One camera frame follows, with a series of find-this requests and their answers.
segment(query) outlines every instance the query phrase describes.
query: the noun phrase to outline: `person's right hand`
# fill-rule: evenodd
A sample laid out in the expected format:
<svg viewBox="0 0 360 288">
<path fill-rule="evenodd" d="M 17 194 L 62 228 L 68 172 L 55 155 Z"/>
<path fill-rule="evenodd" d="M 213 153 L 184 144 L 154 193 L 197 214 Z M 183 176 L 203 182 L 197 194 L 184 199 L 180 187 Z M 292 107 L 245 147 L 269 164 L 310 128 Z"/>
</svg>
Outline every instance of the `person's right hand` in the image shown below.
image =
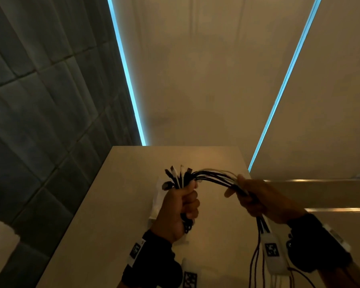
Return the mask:
<svg viewBox="0 0 360 288">
<path fill-rule="evenodd" d="M 236 193 L 240 204 L 253 217 L 264 214 L 276 223 L 287 223 L 288 220 L 299 218 L 307 213 L 297 202 L 285 197 L 263 180 L 246 180 L 242 175 L 239 175 L 237 179 L 239 187 L 256 195 L 258 200 L 250 196 L 242 196 L 232 189 L 227 189 L 224 196 L 228 198 Z"/>
</svg>

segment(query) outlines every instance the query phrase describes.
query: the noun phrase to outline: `wrist-mounted device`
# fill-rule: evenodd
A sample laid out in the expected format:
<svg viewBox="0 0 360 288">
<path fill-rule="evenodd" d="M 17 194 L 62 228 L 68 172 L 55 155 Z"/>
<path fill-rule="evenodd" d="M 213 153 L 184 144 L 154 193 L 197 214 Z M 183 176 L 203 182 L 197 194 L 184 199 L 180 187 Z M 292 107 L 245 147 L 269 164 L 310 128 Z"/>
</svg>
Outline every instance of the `wrist-mounted device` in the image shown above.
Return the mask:
<svg viewBox="0 0 360 288">
<path fill-rule="evenodd" d="M 307 213 L 287 224 L 291 228 L 288 256 L 300 270 L 308 273 L 333 270 L 345 268 L 352 262 L 349 245 L 313 214 Z"/>
<path fill-rule="evenodd" d="M 172 244 L 150 230 L 135 243 L 121 281 L 130 288 L 178 288 L 183 271 Z"/>
</svg>

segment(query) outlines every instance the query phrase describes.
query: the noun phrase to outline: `blue led light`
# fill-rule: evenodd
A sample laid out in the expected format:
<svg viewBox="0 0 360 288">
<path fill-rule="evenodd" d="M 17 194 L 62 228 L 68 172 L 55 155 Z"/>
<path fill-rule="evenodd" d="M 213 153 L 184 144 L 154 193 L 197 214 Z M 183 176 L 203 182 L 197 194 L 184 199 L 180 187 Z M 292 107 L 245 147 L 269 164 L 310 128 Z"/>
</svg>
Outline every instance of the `blue led light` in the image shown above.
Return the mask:
<svg viewBox="0 0 360 288">
<path fill-rule="evenodd" d="M 109 10 L 110 10 L 110 15 L 112 17 L 113 27 L 114 27 L 115 33 L 116 33 L 117 44 L 119 45 L 119 51 L 120 51 L 121 61 L 123 63 L 125 78 L 127 80 L 129 95 L 131 96 L 132 106 L 133 106 L 133 110 L 135 112 L 135 118 L 136 118 L 136 122 L 137 122 L 137 128 L 139 129 L 141 145 L 146 146 L 143 128 L 142 128 L 141 122 L 140 122 L 139 111 L 137 110 L 135 95 L 133 93 L 132 83 L 131 83 L 131 79 L 130 79 L 129 72 L 128 72 L 127 61 L 125 59 L 123 45 L 121 43 L 119 27 L 117 26 L 116 15 L 115 15 L 115 10 L 113 8 L 112 0 L 108 0 L 108 5 L 109 5 Z"/>
<path fill-rule="evenodd" d="M 259 142 L 258 142 L 258 144 L 257 144 L 257 146 L 256 146 L 256 149 L 255 149 L 254 153 L 253 153 L 253 157 L 252 157 L 251 162 L 250 162 L 250 165 L 249 165 L 249 167 L 248 167 L 248 171 L 249 171 L 249 172 L 250 172 L 251 169 L 252 169 L 254 160 L 256 159 L 256 156 L 257 156 L 257 154 L 258 154 L 258 152 L 259 152 L 259 149 L 260 149 L 260 147 L 261 147 L 261 144 L 263 143 L 265 134 L 267 133 L 268 127 L 269 127 L 269 125 L 271 124 L 271 121 L 272 121 L 273 115 L 275 114 L 276 108 L 277 108 L 277 106 L 279 105 L 279 102 L 280 102 L 281 96 L 283 95 L 285 86 L 287 86 L 288 79 L 289 79 L 289 77 L 290 77 L 290 75 L 291 75 L 291 72 L 292 72 L 293 67 L 294 67 L 294 65 L 295 65 L 295 63 L 296 63 L 296 60 L 298 59 L 299 53 L 300 53 L 300 51 L 301 51 L 302 45 L 304 44 L 305 38 L 307 37 L 307 34 L 308 34 L 308 32 L 309 32 L 309 29 L 311 28 L 312 21 L 313 21 L 313 19 L 315 18 L 315 15 L 316 15 L 317 9 L 319 8 L 320 2 L 321 2 L 321 0 L 315 0 L 315 2 L 313 3 L 312 9 L 311 9 L 311 13 L 309 14 L 307 23 L 305 24 L 304 29 L 303 29 L 303 31 L 302 31 L 302 34 L 301 34 L 301 37 L 300 37 L 298 46 L 296 47 L 295 53 L 293 54 L 292 61 L 291 61 L 291 63 L 289 64 L 288 71 L 287 71 L 287 73 L 286 73 L 286 75 L 285 75 L 285 77 L 284 77 L 283 83 L 281 84 L 280 91 L 279 91 L 279 93 L 278 93 L 278 95 L 277 95 L 277 97 L 276 97 L 276 100 L 275 100 L 275 103 L 273 104 L 271 113 L 269 114 L 267 123 L 266 123 L 265 126 L 264 126 L 263 133 L 261 134 L 260 140 L 259 140 Z"/>
</svg>

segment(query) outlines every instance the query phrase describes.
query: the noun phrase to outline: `bundle of cables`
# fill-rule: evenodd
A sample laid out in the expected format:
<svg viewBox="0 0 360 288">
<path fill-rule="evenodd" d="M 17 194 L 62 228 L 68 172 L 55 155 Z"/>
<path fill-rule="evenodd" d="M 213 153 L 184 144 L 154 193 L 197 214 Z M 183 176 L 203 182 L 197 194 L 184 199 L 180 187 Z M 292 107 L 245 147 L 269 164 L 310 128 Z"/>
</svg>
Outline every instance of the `bundle of cables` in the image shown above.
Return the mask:
<svg viewBox="0 0 360 288">
<path fill-rule="evenodd" d="M 188 168 L 187 171 L 185 171 L 184 166 L 181 165 L 180 166 L 180 174 L 178 174 L 177 170 L 173 166 L 171 166 L 170 170 L 165 169 L 165 173 L 172 181 L 165 182 L 162 186 L 163 190 L 169 190 L 172 188 L 181 189 L 181 188 L 187 186 L 189 184 L 189 182 L 192 180 L 196 180 L 198 182 L 208 181 L 208 182 L 219 184 L 226 188 L 235 190 L 237 193 L 239 193 L 242 196 L 250 196 L 254 201 L 258 200 L 254 194 L 249 193 L 247 190 L 242 190 L 238 186 L 237 175 L 230 171 L 217 170 L 217 169 L 201 169 L 201 170 L 197 170 L 197 171 L 193 172 L 192 169 L 190 169 L 190 168 Z M 188 233 L 192 229 L 193 220 L 187 218 L 185 213 L 181 214 L 181 218 L 183 220 L 184 231 L 185 231 L 185 233 Z M 269 227 L 263 216 L 256 217 L 256 222 L 257 222 L 257 227 L 258 227 L 258 242 L 257 242 L 256 249 L 255 249 L 252 259 L 251 259 L 250 278 L 249 278 L 249 287 L 251 287 L 252 270 L 254 270 L 253 274 L 254 274 L 254 287 L 255 288 L 256 288 L 257 262 L 258 262 L 259 254 L 260 254 L 261 234 L 263 234 L 264 232 L 266 232 L 266 233 L 270 232 Z M 290 287 L 294 287 L 294 279 L 293 279 L 292 271 L 299 272 L 314 287 L 312 282 L 299 270 L 296 270 L 293 268 L 289 268 L 288 270 L 291 271 L 291 276 L 289 277 Z M 262 277 L 263 277 L 263 287 L 265 287 L 264 253 L 263 253 L 263 261 L 262 261 Z"/>
</svg>

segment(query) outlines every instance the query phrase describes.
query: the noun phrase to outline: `person's left hand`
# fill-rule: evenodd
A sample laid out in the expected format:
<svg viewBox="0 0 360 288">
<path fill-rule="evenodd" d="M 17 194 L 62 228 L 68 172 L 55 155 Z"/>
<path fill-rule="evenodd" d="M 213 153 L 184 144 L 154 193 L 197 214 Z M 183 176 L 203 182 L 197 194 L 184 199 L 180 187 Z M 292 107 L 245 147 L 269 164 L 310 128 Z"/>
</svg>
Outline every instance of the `person's left hand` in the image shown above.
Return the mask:
<svg viewBox="0 0 360 288">
<path fill-rule="evenodd" d="M 182 189 L 172 188 L 164 197 L 163 205 L 158 213 L 157 219 L 150 228 L 151 231 L 174 243 L 184 234 L 183 221 L 180 213 L 186 213 L 187 218 L 193 219 L 199 215 L 198 207 L 200 201 L 197 199 L 197 182 L 192 180 L 188 186 Z"/>
</svg>

